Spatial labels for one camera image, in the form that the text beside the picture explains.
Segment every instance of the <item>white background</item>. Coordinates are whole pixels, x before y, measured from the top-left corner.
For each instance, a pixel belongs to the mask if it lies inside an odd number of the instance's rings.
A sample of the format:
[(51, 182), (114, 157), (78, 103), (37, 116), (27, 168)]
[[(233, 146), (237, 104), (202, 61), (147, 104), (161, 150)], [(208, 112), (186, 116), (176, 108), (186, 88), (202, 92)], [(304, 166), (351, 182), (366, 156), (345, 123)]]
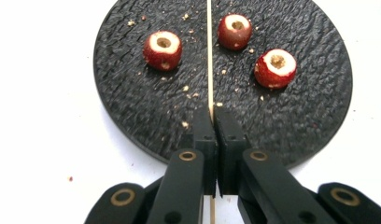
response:
[[(106, 189), (164, 174), (95, 88), (94, 41), (115, 2), (0, 1), (0, 223), (83, 223)], [(342, 182), (381, 205), (381, 0), (315, 2), (346, 43), (354, 89), (337, 135), (291, 172), (311, 190)], [(217, 223), (242, 222), (236, 203), (217, 200)]]

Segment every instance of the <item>red cored fruit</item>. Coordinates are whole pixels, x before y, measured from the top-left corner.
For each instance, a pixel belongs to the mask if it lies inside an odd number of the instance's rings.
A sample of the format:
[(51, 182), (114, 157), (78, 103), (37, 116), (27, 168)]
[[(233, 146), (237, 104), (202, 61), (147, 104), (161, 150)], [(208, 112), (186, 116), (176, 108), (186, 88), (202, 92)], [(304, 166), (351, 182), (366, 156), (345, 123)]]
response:
[(271, 49), (262, 54), (255, 63), (254, 75), (266, 88), (286, 87), (295, 77), (296, 61), (283, 49)]
[(181, 40), (168, 31), (159, 31), (150, 35), (143, 49), (147, 64), (160, 71), (175, 69), (181, 59), (181, 53)]
[(251, 38), (251, 23), (242, 15), (226, 15), (219, 23), (217, 34), (218, 41), (224, 48), (243, 49)]

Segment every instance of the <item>black textured board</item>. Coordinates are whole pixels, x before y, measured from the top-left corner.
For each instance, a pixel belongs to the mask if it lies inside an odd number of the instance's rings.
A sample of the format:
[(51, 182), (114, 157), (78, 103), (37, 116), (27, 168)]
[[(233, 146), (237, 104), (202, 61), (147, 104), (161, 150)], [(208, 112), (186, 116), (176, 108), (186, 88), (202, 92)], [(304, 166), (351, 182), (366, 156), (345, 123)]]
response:
[[(309, 0), (212, 6), (213, 33), (228, 13), (243, 14), (253, 25), (248, 46), (237, 52), (213, 36), (215, 102), (231, 109), (254, 147), (274, 152), (287, 167), (315, 155), (340, 128), (352, 92), (346, 47), (330, 19)], [(143, 60), (144, 41), (158, 30), (182, 40), (173, 72), (158, 72)], [(102, 102), (127, 137), (162, 161), (177, 150), (181, 134), (191, 133), (193, 110), (207, 105), (206, 39), (206, 2), (199, 0), (118, 1), (98, 33), (94, 75)], [(295, 79), (277, 91), (252, 75), (257, 58), (274, 48), (298, 63)]]

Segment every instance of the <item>debris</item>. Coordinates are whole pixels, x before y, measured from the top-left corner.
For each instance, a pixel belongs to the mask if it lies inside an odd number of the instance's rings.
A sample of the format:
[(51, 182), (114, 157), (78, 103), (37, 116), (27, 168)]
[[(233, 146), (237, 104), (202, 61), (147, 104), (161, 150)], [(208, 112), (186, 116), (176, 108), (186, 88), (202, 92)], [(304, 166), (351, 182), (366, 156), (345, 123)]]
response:
[(134, 25), (135, 25), (135, 21), (133, 21), (133, 20), (129, 20), (129, 21), (127, 22), (127, 25), (128, 25), (128, 26), (134, 26)]
[(185, 15), (182, 17), (182, 20), (187, 20), (188, 18), (190, 17), (190, 15), (188, 15), (188, 13), (185, 13)]
[(189, 128), (189, 123), (187, 121), (182, 121), (182, 127), (184, 127), (185, 129), (188, 129)]

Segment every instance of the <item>thin stick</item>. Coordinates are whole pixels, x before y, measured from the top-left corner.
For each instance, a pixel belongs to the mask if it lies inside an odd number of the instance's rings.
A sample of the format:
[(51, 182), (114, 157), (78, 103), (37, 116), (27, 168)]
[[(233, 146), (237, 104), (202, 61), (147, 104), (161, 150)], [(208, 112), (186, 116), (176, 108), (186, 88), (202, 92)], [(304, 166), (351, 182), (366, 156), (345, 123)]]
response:
[(210, 223), (215, 224), (215, 199), (210, 196)]
[(211, 0), (207, 0), (207, 74), (208, 74), (208, 108), (210, 118), (214, 120), (214, 86), (213, 86), (213, 34), (211, 17)]

